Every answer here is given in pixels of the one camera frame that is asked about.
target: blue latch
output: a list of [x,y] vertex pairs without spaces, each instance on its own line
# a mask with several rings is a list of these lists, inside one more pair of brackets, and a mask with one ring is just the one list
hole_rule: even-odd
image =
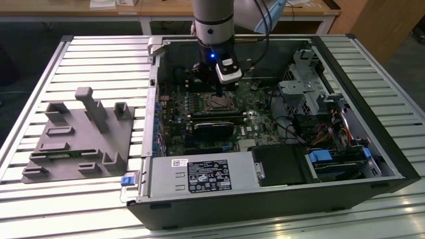
[[123,187],[134,186],[135,185],[135,181],[136,181],[136,176],[124,176],[122,178],[122,186]]
[[369,151],[368,148],[364,148],[364,154],[365,154],[365,157],[367,157],[367,158],[371,158],[371,157],[372,157],[372,153],[371,153],[371,151]]
[[308,157],[311,158],[312,163],[333,160],[328,150],[315,150],[308,154]]

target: aluminum extrusion table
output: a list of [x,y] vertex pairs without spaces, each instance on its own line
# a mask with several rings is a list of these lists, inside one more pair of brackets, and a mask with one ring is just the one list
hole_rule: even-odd
[[[417,172],[425,176],[425,116],[357,40],[321,36],[355,86]],[[146,97],[151,63],[148,36],[64,37],[0,150],[0,238],[397,238],[425,234],[425,180],[333,213],[296,215],[176,231],[147,230],[126,209],[138,188],[120,177],[20,183],[43,132],[48,102],[74,98],[90,86],[104,107],[136,107],[128,171],[142,167]]]

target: desk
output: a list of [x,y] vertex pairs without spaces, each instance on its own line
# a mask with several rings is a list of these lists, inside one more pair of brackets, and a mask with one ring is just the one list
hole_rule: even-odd
[[[303,8],[284,10],[280,21],[319,21],[319,34],[329,31],[340,10],[332,10],[323,0]],[[139,0],[136,6],[115,10],[90,10],[90,0],[2,0],[0,22],[138,21],[144,35],[152,35],[152,21],[192,21],[192,4],[186,0]]]
[[[323,0],[299,4],[303,8],[284,9],[279,21],[319,21],[317,34],[327,34],[340,10],[332,10]],[[151,21],[192,21],[192,3],[188,0],[143,0],[142,28],[146,35],[152,35]]]

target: barcode sticker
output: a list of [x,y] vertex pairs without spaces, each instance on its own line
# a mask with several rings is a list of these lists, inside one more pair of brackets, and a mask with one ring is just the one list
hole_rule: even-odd
[[138,13],[135,11],[120,11],[119,14],[120,15],[138,15]]
[[174,159],[172,160],[172,167],[187,167],[188,159]]

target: blue clip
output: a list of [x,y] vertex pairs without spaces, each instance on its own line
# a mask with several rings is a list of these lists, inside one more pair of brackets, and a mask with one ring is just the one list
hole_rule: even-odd
[[371,157],[372,157],[372,153],[371,153],[371,151],[369,151],[368,148],[364,148],[364,154],[365,154],[365,157],[367,157],[367,158],[371,158]]
[[124,176],[122,178],[122,186],[135,186],[136,176]]
[[223,146],[223,152],[227,153],[231,149],[231,145]]
[[316,150],[308,154],[308,157],[311,158],[312,163],[333,160],[328,150]]

